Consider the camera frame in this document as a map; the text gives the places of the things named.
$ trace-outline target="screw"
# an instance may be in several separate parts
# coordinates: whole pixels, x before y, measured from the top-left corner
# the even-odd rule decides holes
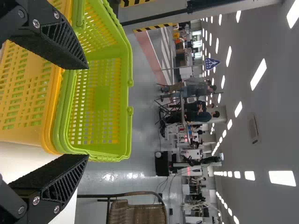
[[[18,214],[19,214],[19,215],[22,214],[22,213],[24,212],[24,210],[25,210],[25,207],[24,207],[24,206],[21,206],[21,207],[19,208],[19,210],[18,210]]]
[[[24,16],[25,16],[22,10],[19,10],[19,11],[18,11],[18,14],[19,14],[19,16],[20,16],[21,18],[24,18]]]
[[[59,19],[59,13],[58,13],[57,11],[54,12],[54,17],[55,17],[56,19]]]
[[[56,206],[54,209],[54,214],[57,214],[59,212],[59,206]]]
[[[39,196],[36,196],[34,199],[33,199],[33,202],[32,204],[33,205],[37,205],[39,203],[39,201],[41,200],[41,198]]]
[[[33,26],[34,26],[35,28],[39,29],[39,27],[41,26],[41,25],[39,24],[39,21],[36,20],[36,19],[34,19],[32,22],[33,22]]]

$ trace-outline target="floor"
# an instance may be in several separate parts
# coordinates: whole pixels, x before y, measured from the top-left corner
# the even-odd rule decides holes
[[[163,200],[168,208],[173,208],[169,223],[182,223],[181,177],[156,177],[154,153],[160,150],[158,136],[158,107],[154,99],[158,97],[157,79],[133,33],[128,34],[134,56],[134,87],[130,90],[129,105],[134,107],[133,141],[130,159],[118,163],[88,162],[78,187],[78,194],[116,194],[129,191],[148,190],[163,192]],[[171,146],[161,138],[161,149]],[[153,196],[131,197],[132,204],[152,204]],[[100,223],[106,221],[106,204],[96,200],[77,200],[75,223]]]
[[[296,223],[298,220],[299,187],[273,184],[268,171],[292,171],[299,184],[298,167],[298,50],[299,21],[289,28],[286,15],[293,4],[242,11],[239,23],[236,13],[208,18],[202,22],[207,30],[207,56],[221,60],[216,73],[210,73],[221,89],[225,76],[224,94],[220,104],[225,104],[232,127],[216,124],[217,139],[224,130],[226,137],[215,154],[224,153],[224,162],[217,171],[232,171],[233,177],[216,176],[218,200],[224,224]],[[212,46],[209,45],[210,33]],[[218,53],[215,52],[219,38]],[[228,48],[232,54],[228,67]],[[252,91],[250,81],[265,59],[267,70]],[[242,102],[237,118],[235,108]],[[248,131],[248,116],[257,117],[261,141],[252,145]],[[240,179],[234,171],[239,171]],[[254,171],[255,181],[247,180],[245,171]]]

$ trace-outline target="blue sign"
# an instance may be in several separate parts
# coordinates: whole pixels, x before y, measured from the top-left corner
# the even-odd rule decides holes
[[[214,67],[216,67],[218,64],[220,64],[221,62],[219,60],[207,57],[205,59],[205,63],[206,63],[206,70],[211,70]]]

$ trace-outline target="black speaker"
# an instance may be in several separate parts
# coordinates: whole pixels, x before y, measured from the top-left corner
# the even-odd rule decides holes
[[[155,166],[157,176],[169,176],[168,151],[155,152]]]

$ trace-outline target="hazard stripe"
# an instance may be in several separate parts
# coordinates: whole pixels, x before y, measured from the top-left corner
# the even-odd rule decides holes
[[[153,2],[155,0],[121,0],[121,7],[137,6],[144,3]]]
[[[134,33],[140,33],[142,31],[160,29],[160,28],[169,27],[169,26],[172,26],[172,22],[163,23],[163,24],[159,24],[159,25],[154,25],[154,26],[150,26],[150,27],[143,27],[143,28],[139,28],[139,29],[133,29],[133,31],[134,31]]]

